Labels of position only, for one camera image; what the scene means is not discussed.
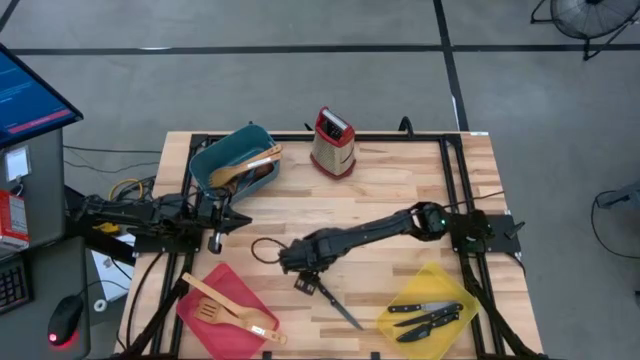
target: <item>blue container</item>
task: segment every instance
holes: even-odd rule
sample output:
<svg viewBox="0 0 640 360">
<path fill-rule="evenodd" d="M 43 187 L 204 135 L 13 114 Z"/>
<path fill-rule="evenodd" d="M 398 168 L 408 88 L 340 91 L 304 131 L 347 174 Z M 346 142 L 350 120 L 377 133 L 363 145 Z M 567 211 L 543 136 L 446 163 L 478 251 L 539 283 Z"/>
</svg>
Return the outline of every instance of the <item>blue container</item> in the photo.
<svg viewBox="0 0 640 360">
<path fill-rule="evenodd" d="M 275 145 L 275 141 L 263 127 L 250 124 L 225 136 L 222 140 L 215 142 L 195 155 L 189 163 L 189 171 L 191 171 L 193 177 L 198 181 L 198 185 L 208 197 L 218 199 L 217 194 L 209 187 L 209 176 L 214 170 L 224 166 L 238 165 Z M 253 180 L 254 171 L 252 170 L 238 184 L 238 189 L 241 190 L 233 195 L 232 204 L 253 194 L 256 190 L 275 179 L 280 171 L 280 161 L 273 163 L 273 171 L 271 173 L 250 186 L 246 186 L 247 183 Z"/>
</svg>

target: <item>metal grater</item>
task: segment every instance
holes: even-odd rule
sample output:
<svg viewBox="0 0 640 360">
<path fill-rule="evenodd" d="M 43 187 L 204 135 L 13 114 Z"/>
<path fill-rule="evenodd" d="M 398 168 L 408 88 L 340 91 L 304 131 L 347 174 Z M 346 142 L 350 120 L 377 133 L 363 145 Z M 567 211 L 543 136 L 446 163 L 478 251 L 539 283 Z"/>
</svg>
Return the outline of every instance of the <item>metal grater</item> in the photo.
<svg viewBox="0 0 640 360">
<path fill-rule="evenodd" d="M 350 175 L 356 164 L 353 127 L 325 106 L 320 109 L 315 131 L 311 150 L 313 164 L 334 179 Z"/>
</svg>

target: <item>monitor screen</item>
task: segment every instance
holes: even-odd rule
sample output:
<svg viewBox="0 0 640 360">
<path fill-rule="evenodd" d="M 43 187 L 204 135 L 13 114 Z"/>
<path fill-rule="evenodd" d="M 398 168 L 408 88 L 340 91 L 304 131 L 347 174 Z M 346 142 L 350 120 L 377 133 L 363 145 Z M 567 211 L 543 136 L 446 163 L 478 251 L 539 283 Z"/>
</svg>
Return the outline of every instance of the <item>monitor screen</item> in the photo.
<svg viewBox="0 0 640 360">
<path fill-rule="evenodd" d="M 73 106 L 30 71 L 0 51 L 0 148 L 81 118 Z"/>
</svg>

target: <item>wooden tabletop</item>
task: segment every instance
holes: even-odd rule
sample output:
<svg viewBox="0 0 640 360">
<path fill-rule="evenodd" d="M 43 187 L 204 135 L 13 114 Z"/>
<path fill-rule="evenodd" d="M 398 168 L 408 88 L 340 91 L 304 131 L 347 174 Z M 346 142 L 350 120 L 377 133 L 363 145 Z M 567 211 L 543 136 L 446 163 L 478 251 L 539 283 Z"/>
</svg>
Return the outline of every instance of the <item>wooden tabletop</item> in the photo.
<svg viewBox="0 0 640 360">
<path fill-rule="evenodd" d="M 179 193 L 182 187 L 191 132 L 170 132 L 164 145 L 154 196 Z M 461 133 L 467 169 L 475 197 L 502 190 L 500 176 L 486 134 Z M 280 319 L 280 331 L 289 337 L 286 345 L 266 343 L 262 350 L 273 358 L 369 358 L 372 351 L 382 358 L 403 358 L 377 329 L 375 320 L 405 287 L 411 276 L 427 262 L 438 262 L 462 282 L 458 255 L 449 236 L 421 242 L 396 236 L 355 248 L 322 274 L 325 286 L 364 327 L 353 328 L 321 294 L 307 296 L 293 288 L 296 274 L 283 275 L 279 265 L 256 261 L 249 246 L 258 237 L 269 236 L 289 244 L 323 227 L 351 227 L 388 216 L 417 201 L 447 204 L 440 149 L 430 142 L 362 142 L 356 144 L 357 164 L 353 174 L 335 181 L 317 171 L 309 159 L 310 143 L 284 142 L 280 174 L 271 183 L 233 209 L 253 218 L 251 225 L 223 237 L 221 255 L 202 246 L 195 257 L 193 275 L 204 278 L 220 262 L 226 262 Z M 450 149 L 452 168 L 462 197 L 457 164 Z M 501 214 L 507 209 L 502 195 L 477 200 L 476 207 Z M 277 247 L 263 243 L 260 254 L 274 256 Z M 135 289 L 155 254 L 136 261 L 120 338 Z M 141 290 L 132 319 L 132 341 L 157 310 L 167 256 L 150 272 Z M 542 352 L 538 329 L 522 269 L 506 255 L 488 254 L 496 304 L 524 343 Z M 176 274 L 182 259 L 176 266 Z M 168 352 L 175 309 L 167 316 L 162 352 Z M 493 351 L 486 314 L 481 323 L 488 352 Z M 208 358 L 204 346 L 187 326 L 182 332 L 180 358 Z M 467 327 L 445 355 L 446 359 L 475 358 L 471 327 Z"/>
</svg>

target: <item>slotted wooden spatula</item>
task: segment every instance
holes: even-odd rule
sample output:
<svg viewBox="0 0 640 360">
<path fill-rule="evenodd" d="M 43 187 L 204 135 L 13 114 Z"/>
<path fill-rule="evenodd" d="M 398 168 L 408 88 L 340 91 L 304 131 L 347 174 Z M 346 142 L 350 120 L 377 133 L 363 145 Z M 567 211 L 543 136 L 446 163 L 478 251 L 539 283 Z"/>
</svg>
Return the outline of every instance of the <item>slotted wooden spatula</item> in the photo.
<svg viewBox="0 0 640 360">
<path fill-rule="evenodd" d="M 252 324 L 260 326 L 261 328 L 273 329 L 276 325 L 276 320 L 271 316 L 265 314 L 261 310 L 245 307 L 234 303 L 229 300 L 226 296 L 220 294 L 215 291 L 207 284 L 202 281 L 196 279 L 189 273 L 182 274 L 182 280 L 188 282 L 194 288 L 200 290 L 202 293 L 212 298 L 216 302 L 220 303 L 222 306 L 229 309 L 232 313 L 236 314 L 240 319 L 246 320 Z"/>
<path fill-rule="evenodd" d="M 274 341 L 282 345 L 287 343 L 287 337 L 273 330 L 264 329 L 251 322 L 233 316 L 224 306 L 215 300 L 203 297 L 198 303 L 193 316 L 209 324 L 231 324 L 241 329 L 245 329 L 269 341 Z"/>
<path fill-rule="evenodd" d="M 238 165 L 225 166 L 216 169 L 211 173 L 211 175 L 209 175 L 209 186 L 214 188 L 221 187 L 231 181 L 231 179 L 238 176 L 239 174 L 242 174 L 245 171 L 249 171 L 258 166 L 278 161 L 282 159 L 282 155 L 280 154 L 281 151 L 282 145 L 278 144 Z"/>
</svg>

